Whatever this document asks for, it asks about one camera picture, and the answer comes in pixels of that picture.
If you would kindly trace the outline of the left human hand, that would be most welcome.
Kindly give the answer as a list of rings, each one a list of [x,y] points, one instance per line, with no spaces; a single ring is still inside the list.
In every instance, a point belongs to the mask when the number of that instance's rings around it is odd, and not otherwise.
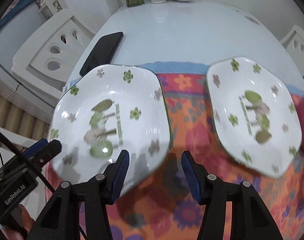
[[[11,212],[10,222],[2,227],[2,232],[7,239],[24,240],[27,238],[34,223],[35,220],[30,216],[27,209],[22,204],[19,204]]]

